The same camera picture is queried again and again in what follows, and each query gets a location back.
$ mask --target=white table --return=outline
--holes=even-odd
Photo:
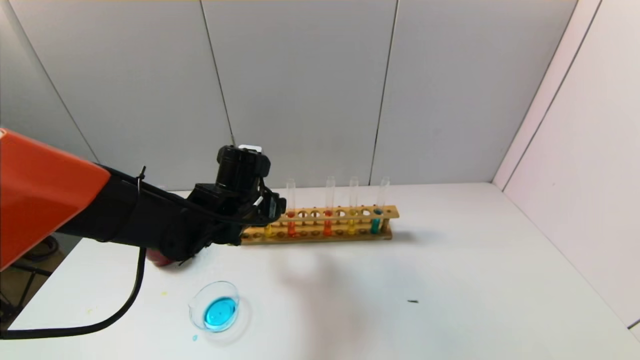
[[[376,191],[361,188],[360,202],[373,203]],[[337,204],[346,199],[347,190],[338,189]],[[323,189],[297,192],[298,207],[323,202]],[[493,185],[391,186],[388,203],[401,214],[391,221],[391,241],[213,246],[185,268],[147,263],[137,301],[111,327],[75,338],[0,341],[0,354],[109,360],[640,359],[640,342]],[[12,329],[107,318],[131,291],[137,252],[83,240]],[[231,281],[242,297],[235,338],[209,338],[189,322],[188,300],[216,280]]]

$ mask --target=white wall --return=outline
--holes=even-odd
[[[169,189],[231,142],[198,1],[11,1],[96,157]]]
[[[580,0],[576,5],[554,58],[549,64],[536,96],[522,121],[522,125],[513,139],[509,151],[505,155],[498,172],[493,178],[493,184],[504,189],[516,169],[518,162],[531,142],[542,119],[547,114],[551,102],[569,71],[569,66],[578,52],[582,39],[586,36],[591,20],[602,0]]]
[[[8,0],[0,0],[0,126],[96,161]]]
[[[168,189],[214,181],[231,130],[273,186],[490,181],[575,4],[11,1],[77,124],[63,133]]]
[[[369,182],[396,0],[203,2],[238,143],[267,184]]]
[[[401,0],[372,183],[491,181],[574,5]]]
[[[640,2],[603,1],[505,189],[626,325],[640,318],[639,38]]]

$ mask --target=glass petri dish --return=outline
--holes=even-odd
[[[238,305],[238,291],[231,282],[212,282],[189,301],[189,318],[200,330],[222,332],[236,321]]]

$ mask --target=test tube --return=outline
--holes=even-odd
[[[356,216],[358,214],[358,210],[356,210],[356,208],[358,207],[358,177],[357,176],[353,176],[349,181],[349,206],[351,207],[351,209],[349,209],[349,215],[351,215],[352,217]],[[347,225],[348,225],[347,233],[349,235],[355,235],[356,220],[353,220],[353,219],[348,220]]]
[[[383,177],[382,181],[380,181],[380,187],[378,188],[378,201],[376,201],[376,208],[373,210],[376,215],[382,215],[384,213],[383,209],[387,201],[387,188],[389,187],[389,183],[389,176]],[[371,222],[371,233],[377,234],[378,229],[380,229],[380,232],[384,233],[387,230],[388,223],[389,219],[383,219],[382,227],[380,227],[380,219],[373,219]]]
[[[287,180],[287,217],[293,218],[296,216],[296,182],[294,179]],[[287,234],[290,238],[296,236],[296,222],[290,221],[287,223]]]
[[[333,215],[333,194],[335,193],[335,178],[333,176],[328,176],[326,178],[326,190],[324,193],[324,215],[326,217],[330,217]],[[331,220],[324,221],[324,231],[323,234],[325,236],[331,236]]]

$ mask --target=test tube rack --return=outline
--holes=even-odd
[[[322,243],[334,241],[359,241],[359,240],[391,240],[393,233],[389,220],[399,218],[400,214],[393,205],[383,207],[337,206],[332,211],[332,216],[325,216],[326,208],[298,208],[295,216],[282,215],[280,219],[268,227],[249,227],[241,235],[243,245],[265,245],[285,243]],[[380,228],[372,233],[374,220],[378,219]],[[354,220],[354,234],[349,234],[349,221]],[[331,222],[331,236],[324,235],[324,222]],[[295,236],[289,236],[288,223],[296,223]]]

